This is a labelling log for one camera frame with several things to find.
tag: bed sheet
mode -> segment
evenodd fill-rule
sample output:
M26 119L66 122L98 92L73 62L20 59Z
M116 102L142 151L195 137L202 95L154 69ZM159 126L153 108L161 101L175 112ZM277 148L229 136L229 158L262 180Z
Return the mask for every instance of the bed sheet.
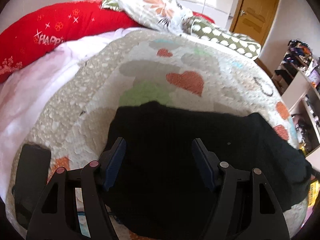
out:
M12 160L48 100L79 70L78 62L100 52L111 41L141 28L118 29L58 46L0 86L0 197L6 199Z

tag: heart-patterned blanket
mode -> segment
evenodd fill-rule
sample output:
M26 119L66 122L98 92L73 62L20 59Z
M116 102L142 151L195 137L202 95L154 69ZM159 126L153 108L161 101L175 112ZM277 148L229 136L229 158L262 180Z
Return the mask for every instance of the heart-patterned blanket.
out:
M84 62L74 79L47 103L24 143L51 149L49 177L59 166L82 168L103 151L119 106L154 100L194 111L239 116L259 112L283 139L298 146L279 93L252 60L151 30L129 33ZM25 235L15 219L11 193L20 152L12 166L6 211L11 223ZM81 194L77 196L81 205ZM293 209L297 214L294 220L290 220L294 217L291 213L287 215L291 234L304 219L304 206L301 203L298 211ZM115 226L121 240L139 239L123 225L115 222Z

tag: folded black garment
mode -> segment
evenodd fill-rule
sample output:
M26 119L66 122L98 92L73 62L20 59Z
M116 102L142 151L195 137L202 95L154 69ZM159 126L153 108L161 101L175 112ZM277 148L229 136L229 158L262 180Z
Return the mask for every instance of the folded black garment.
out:
M197 239L218 194L203 184L191 153L200 138L234 168L260 168L283 211L308 194L311 165L258 113L246 117L169 108L120 107L109 128L127 150L105 202L129 230L156 239Z

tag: red cushion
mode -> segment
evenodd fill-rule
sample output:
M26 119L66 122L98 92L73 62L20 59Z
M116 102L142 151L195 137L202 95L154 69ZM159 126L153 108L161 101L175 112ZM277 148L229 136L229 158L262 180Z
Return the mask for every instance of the red cushion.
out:
M204 15L202 13L193 12L193 15L202 17L202 18L206 19L207 21L209 21L211 23L215 23L214 20L212 20L210 17L208 17L207 15Z
M102 0L57 3L27 14L0 34L0 83L64 41L140 26Z

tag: floral pillow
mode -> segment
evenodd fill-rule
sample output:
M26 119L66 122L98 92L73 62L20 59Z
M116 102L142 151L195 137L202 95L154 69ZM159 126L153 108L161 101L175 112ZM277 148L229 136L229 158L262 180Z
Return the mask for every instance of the floral pillow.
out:
M229 32L203 18L191 17L183 28L185 33L191 36L219 43L253 60L256 60L261 52L261 45L249 36Z
M182 24L193 16L176 0L103 0L102 7L123 10L145 27L173 34L183 33Z

